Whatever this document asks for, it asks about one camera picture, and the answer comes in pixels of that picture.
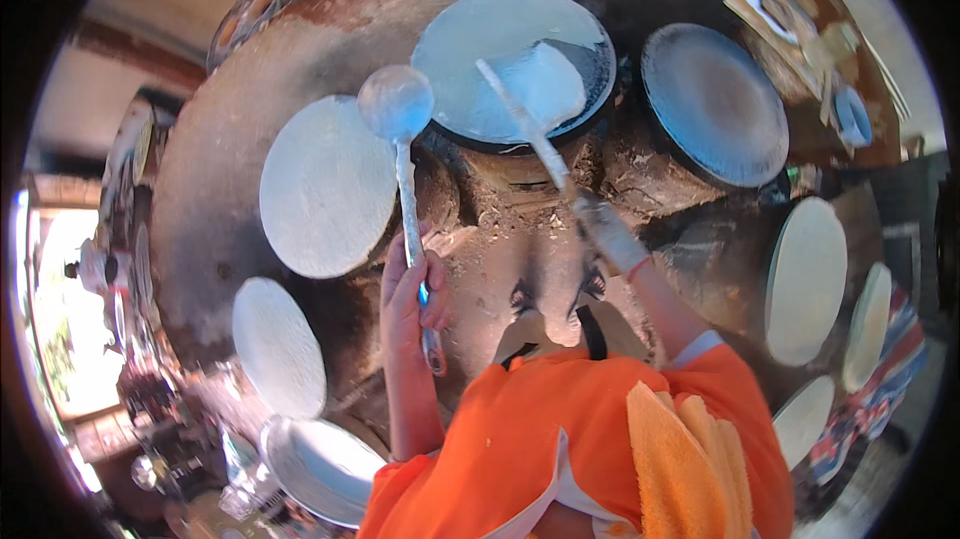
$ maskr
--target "hand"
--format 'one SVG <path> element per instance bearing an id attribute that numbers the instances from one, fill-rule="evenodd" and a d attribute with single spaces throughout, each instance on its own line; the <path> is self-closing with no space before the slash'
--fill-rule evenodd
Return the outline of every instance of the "hand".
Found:
<path id="1" fill-rule="evenodd" d="M 429 229 L 429 223 L 420 222 L 420 235 Z M 421 311 L 418 295 L 424 280 L 430 285 L 430 300 Z M 447 268 L 440 256 L 428 251 L 408 269 L 403 233 L 394 237 L 380 288 L 380 340 L 384 347 L 419 351 L 422 328 L 441 330 L 450 321 L 449 297 Z"/>
<path id="2" fill-rule="evenodd" d="M 586 232 L 586 237 L 606 261 L 617 268 L 612 274 L 630 274 L 650 252 L 624 224 L 614 207 L 596 195 L 580 190 L 573 202 L 573 215 Z"/>

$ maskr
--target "orange shirt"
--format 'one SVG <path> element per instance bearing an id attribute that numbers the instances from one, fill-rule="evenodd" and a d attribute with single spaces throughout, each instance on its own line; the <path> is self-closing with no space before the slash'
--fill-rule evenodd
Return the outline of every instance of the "orange shirt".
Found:
<path id="1" fill-rule="evenodd" d="M 642 529 L 626 396 L 638 381 L 679 405 L 699 395 L 729 420 L 743 446 L 753 526 L 762 539 L 793 528 L 793 484 L 770 412 L 747 365 L 715 332 L 657 372 L 584 349 L 491 365 L 463 393 L 440 453 L 390 463 L 373 482 L 360 527 L 369 537 L 480 537 L 541 497 L 556 473 L 560 441 L 576 485 L 602 508 Z"/>

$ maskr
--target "wooden beam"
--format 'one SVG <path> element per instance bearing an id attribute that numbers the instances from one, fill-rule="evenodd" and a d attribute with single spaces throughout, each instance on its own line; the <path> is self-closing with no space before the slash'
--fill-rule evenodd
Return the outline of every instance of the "wooden beam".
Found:
<path id="1" fill-rule="evenodd" d="M 93 20 L 81 19 L 70 42 L 78 49 L 129 65 L 191 91 L 207 78 L 207 71 L 202 66 Z"/>

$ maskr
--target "metal ladle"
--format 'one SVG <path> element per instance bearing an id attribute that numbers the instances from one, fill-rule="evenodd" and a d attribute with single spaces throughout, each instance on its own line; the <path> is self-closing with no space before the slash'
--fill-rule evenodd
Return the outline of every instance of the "metal ladle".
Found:
<path id="1" fill-rule="evenodd" d="M 414 164 L 410 161 L 410 143 L 433 115 L 433 89 L 419 71 L 409 65 L 388 65 L 371 74 L 357 94 L 357 107 L 366 127 L 396 147 L 396 181 L 400 188 L 400 210 L 407 250 L 407 266 L 424 252 L 417 219 L 414 194 Z M 420 284 L 420 307 L 430 296 L 426 282 Z M 435 329 L 423 329 L 423 356 L 438 377 L 447 373 L 447 359 Z"/>

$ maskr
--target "bracelet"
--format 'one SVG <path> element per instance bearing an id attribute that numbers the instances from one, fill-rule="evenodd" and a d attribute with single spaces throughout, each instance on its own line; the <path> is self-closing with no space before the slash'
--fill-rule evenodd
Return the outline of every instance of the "bracelet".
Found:
<path id="1" fill-rule="evenodd" d="M 634 275 L 640 270 L 642 265 L 649 261 L 653 261 L 653 257 L 650 255 L 648 255 L 647 257 L 644 257 L 636 266 L 630 269 L 630 274 L 627 275 L 628 284 L 634 281 Z"/>

